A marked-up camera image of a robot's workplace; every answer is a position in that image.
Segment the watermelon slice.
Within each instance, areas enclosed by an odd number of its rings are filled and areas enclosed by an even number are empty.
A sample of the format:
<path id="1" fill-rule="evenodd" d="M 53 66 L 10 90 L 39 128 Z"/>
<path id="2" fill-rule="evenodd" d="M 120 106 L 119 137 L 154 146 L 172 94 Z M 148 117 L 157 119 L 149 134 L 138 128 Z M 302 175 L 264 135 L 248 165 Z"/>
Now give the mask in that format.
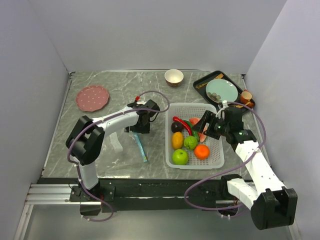
<path id="1" fill-rule="evenodd" d="M 200 118 L 198 118 L 198 117 L 192 117 L 189 119 L 189 122 L 191 122 L 193 124 L 193 126 L 196 125 L 199 121 L 200 121 Z M 200 133 L 200 132 L 198 132 L 198 135 L 200 138 L 199 142 L 203 143 L 207 136 L 204 135 L 203 133 Z"/>

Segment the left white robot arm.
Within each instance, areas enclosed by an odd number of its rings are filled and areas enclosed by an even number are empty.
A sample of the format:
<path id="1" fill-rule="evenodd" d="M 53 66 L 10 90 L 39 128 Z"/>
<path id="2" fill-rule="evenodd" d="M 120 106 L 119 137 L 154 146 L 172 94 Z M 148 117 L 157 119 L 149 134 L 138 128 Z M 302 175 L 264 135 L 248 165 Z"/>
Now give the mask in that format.
<path id="1" fill-rule="evenodd" d="M 148 134 L 151 118 L 160 112 L 153 100 L 144 104 L 136 101 L 123 109 L 100 118 L 79 118 L 66 140 L 67 159 L 78 166 L 79 181 L 83 183 L 81 195 L 88 201 L 95 200 L 100 193 L 100 181 L 95 161 L 99 157 L 104 138 L 124 130 L 126 133 Z"/>

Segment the yellow mango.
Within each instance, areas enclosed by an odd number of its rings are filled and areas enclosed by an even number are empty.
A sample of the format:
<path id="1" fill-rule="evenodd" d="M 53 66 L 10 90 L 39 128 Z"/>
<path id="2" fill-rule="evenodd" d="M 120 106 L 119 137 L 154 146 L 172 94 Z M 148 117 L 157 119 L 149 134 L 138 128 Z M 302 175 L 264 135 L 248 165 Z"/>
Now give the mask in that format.
<path id="1" fill-rule="evenodd" d="M 172 135 L 171 144 L 174 150 L 182 148 L 184 144 L 184 136 L 180 131 L 177 131 Z"/>

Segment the light green wrinkled fruit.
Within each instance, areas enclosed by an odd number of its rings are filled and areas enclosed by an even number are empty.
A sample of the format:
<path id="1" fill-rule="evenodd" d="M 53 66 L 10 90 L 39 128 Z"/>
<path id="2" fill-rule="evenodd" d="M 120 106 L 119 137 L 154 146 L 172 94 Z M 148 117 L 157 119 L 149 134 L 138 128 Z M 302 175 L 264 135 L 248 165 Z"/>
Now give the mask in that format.
<path id="1" fill-rule="evenodd" d="M 196 137 L 190 135 L 186 137 L 183 141 L 183 146 L 188 150 L 194 150 L 196 146 L 198 145 L 198 140 Z"/>

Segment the clear zip bag blue zipper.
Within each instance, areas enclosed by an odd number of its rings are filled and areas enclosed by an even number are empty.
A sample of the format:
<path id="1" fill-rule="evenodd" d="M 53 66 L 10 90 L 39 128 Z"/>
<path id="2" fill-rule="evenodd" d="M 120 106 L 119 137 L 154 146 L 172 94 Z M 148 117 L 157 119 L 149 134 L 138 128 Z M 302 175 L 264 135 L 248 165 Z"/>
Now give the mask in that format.
<path id="1" fill-rule="evenodd" d="M 129 140 L 125 140 L 124 144 L 121 144 L 116 132 L 112 133 L 109 138 L 114 151 L 111 164 L 115 170 L 128 170 L 138 166 L 147 166 L 149 163 L 148 155 L 137 133 L 130 134 Z"/>

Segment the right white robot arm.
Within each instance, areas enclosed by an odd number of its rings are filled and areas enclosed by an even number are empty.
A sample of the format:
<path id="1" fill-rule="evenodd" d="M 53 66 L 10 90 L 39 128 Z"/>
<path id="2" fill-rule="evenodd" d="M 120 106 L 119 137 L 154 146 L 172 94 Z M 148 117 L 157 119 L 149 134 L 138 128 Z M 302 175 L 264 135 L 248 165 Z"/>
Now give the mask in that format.
<path id="1" fill-rule="evenodd" d="M 236 197 L 249 210 L 251 219 L 259 230 L 291 226 L 295 221 L 298 195 L 293 188 L 287 188 L 276 176 L 261 152 L 253 132 L 244 128 L 242 111 L 227 107 L 220 113 L 206 110 L 193 126 L 193 130 L 218 140 L 225 137 L 233 151 L 242 160 L 254 187 L 232 174 L 230 170 L 220 173 L 219 195 L 224 199 Z"/>

